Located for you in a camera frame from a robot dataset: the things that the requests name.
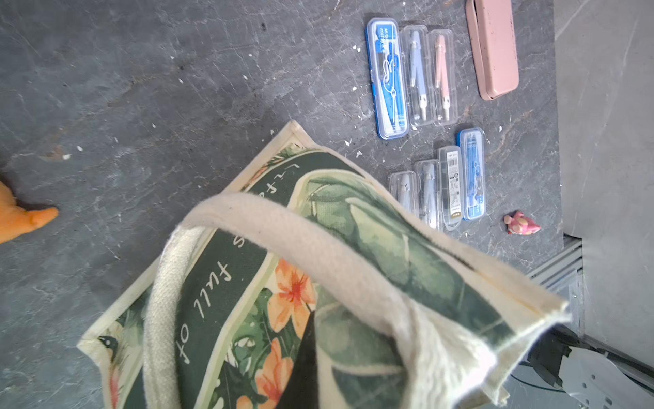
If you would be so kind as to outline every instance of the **orange object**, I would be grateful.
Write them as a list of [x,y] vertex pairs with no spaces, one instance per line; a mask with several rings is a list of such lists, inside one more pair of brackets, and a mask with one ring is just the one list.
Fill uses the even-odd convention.
[[264,361],[264,367],[256,371],[255,375],[256,392],[268,397],[267,401],[259,404],[258,409],[275,409],[288,385],[291,372],[293,360],[289,357],[282,358],[279,339],[275,338],[271,343],[270,355]]
[[57,215],[59,211],[55,207],[27,211],[16,205],[16,198],[11,190],[0,182],[0,243],[33,232],[48,224]]

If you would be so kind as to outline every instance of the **clear plastic case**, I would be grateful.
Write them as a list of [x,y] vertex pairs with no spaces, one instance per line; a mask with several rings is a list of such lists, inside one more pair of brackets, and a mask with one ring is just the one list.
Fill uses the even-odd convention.
[[402,137],[409,123],[398,23],[392,18],[373,18],[366,27],[366,42],[377,131],[382,139]]
[[456,145],[442,147],[438,150],[438,160],[441,162],[443,223],[445,229],[450,231],[457,228],[463,219],[461,149]]
[[392,173],[388,177],[388,187],[402,207],[418,215],[418,182],[414,171]]
[[461,148],[464,174],[463,218],[474,220],[486,213],[486,182],[484,175],[484,131],[481,128],[465,129],[456,136]]
[[454,33],[450,29],[432,30],[427,34],[427,43],[434,76],[434,122],[437,125],[451,125],[458,120]]
[[404,63],[407,112],[413,126],[433,124],[436,119],[434,59],[427,42],[426,26],[406,26],[400,31]]
[[441,200],[441,162],[438,159],[415,162],[418,177],[418,217],[429,227],[443,230]]

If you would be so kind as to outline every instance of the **product label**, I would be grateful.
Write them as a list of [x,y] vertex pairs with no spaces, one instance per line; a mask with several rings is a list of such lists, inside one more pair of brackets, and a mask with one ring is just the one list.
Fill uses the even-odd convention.
[[447,179],[449,181],[449,214],[451,219],[461,217],[461,183],[458,174],[458,152],[447,153]]

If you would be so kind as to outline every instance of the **black cable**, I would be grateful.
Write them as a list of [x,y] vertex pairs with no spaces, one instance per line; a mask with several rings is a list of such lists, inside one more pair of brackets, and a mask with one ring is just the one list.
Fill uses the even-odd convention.
[[513,376],[513,374],[509,374],[509,375],[511,375],[511,377],[512,377],[513,379],[517,380],[518,382],[523,383],[523,384],[528,385],[528,386],[531,386],[531,387],[535,387],[535,388],[537,388],[537,389],[543,389],[544,391],[552,391],[552,392],[559,392],[559,393],[567,393],[567,392],[565,392],[565,391],[561,391],[561,390],[559,390],[559,389],[552,389],[552,388],[549,388],[549,387],[542,387],[542,386],[534,385],[533,383],[525,382],[525,381],[523,381],[522,379],[516,378],[515,376]]

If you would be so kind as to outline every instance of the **blue plastic case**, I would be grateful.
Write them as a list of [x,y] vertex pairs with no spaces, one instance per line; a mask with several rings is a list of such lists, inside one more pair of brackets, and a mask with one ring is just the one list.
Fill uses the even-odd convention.
[[366,27],[366,43],[377,131],[381,139],[403,137],[409,123],[398,23],[392,18],[373,18]]
[[463,218],[474,220],[486,213],[486,184],[484,176],[484,131],[481,128],[465,129],[456,136],[461,148],[464,174]]

